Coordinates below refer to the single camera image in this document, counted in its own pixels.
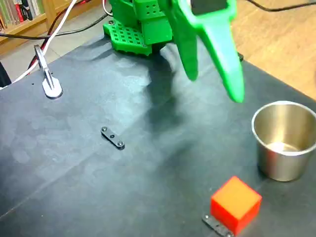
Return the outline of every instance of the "stainless steel cup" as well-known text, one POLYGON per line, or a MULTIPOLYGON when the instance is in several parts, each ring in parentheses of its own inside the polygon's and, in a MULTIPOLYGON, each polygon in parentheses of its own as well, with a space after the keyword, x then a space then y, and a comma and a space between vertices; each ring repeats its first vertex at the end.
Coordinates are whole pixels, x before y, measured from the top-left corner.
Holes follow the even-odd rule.
POLYGON ((300 177, 316 148, 315 112, 301 104, 277 101, 260 108, 251 125, 259 168, 278 181, 300 177))

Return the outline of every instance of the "orange cube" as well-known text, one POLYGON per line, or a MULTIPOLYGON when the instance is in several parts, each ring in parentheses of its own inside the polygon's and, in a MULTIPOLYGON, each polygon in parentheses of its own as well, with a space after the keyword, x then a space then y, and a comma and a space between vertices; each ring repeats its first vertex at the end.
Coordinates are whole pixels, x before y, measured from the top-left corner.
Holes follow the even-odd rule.
POLYGON ((232 177, 211 198, 211 214, 238 235, 258 214, 262 197, 232 177))

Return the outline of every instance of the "metal plate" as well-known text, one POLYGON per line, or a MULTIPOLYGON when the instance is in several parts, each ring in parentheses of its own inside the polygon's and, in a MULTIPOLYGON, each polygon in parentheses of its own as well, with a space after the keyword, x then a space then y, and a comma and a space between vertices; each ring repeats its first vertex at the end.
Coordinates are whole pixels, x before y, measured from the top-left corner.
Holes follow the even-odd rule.
POLYGON ((114 146, 119 148, 120 150, 123 150, 125 148, 124 142, 120 139, 118 135, 116 135, 112 130, 110 130, 108 127, 102 127, 101 133, 110 141, 113 143, 114 146))
POLYGON ((216 220, 211 215, 203 215, 202 221, 212 228, 217 234, 222 237, 234 237, 234 234, 228 230, 222 223, 216 220))

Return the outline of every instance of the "metal clamp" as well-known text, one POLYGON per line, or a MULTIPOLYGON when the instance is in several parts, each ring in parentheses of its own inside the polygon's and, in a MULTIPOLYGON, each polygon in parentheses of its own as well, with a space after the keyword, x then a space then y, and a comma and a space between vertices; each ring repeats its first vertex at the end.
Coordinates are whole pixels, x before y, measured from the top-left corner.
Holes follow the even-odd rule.
POLYGON ((211 215, 203 215, 202 221, 210 228, 212 228, 221 237, 234 237, 234 234, 228 230, 222 223, 216 220, 211 215))
POLYGON ((108 127, 102 127, 101 133, 105 136, 114 146, 118 149, 123 150, 125 148, 124 142, 120 139, 118 135, 112 132, 108 127))
POLYGON ((40 46, 34 45, 35 55, 39 61, 39 68, 44 72, 44 81, 42 82, 44 92, 49 99, 59 98, 63 94, 63 89, 57 78, 54 78, 48 68, 46 60, 40 46))

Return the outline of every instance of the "black table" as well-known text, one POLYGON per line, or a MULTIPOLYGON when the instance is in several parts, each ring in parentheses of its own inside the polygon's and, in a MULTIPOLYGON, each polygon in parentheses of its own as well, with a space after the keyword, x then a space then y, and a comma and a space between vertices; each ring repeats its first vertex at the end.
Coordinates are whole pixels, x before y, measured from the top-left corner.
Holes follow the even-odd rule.
POLYGON ((40 72, 1 90, 0 236, 216 236, 201 217, 233 175, 263 196, 240 236, 314 236, 315 159, 297 181, 266 179, 250 121, 272 101, 316 111, 315 102, 243 62, 246 98, 233 103, 199 52, 200 76, 190 82, 174 45, 145 58, 114 52, 100 37, 49 65, 61 98, 45 97, 40 72))

